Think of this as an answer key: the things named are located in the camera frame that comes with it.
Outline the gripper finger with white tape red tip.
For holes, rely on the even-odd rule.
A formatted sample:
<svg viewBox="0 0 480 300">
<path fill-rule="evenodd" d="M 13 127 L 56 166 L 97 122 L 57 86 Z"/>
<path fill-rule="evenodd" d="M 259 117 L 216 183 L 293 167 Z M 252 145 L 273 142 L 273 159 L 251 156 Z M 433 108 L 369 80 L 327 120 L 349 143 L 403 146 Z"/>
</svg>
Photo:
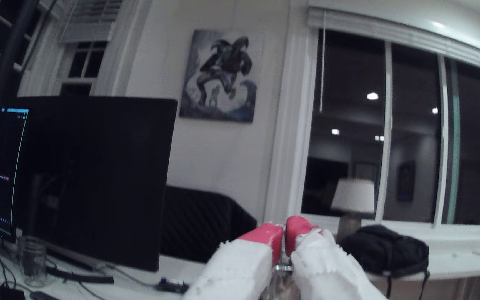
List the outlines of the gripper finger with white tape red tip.
<svg viewBox="0 0 480 300">
<path fill-rule="evenodd" d="M 286 220 L 285 251 L 301 299 L 387 299 L 332 232 L 293 215 Z"/>
<path fill-rule="evenodd" d="M 182 299 L 259 299 L 282 251 L 284 228 L 267 222 L 222 243 Z"/>
</svg>

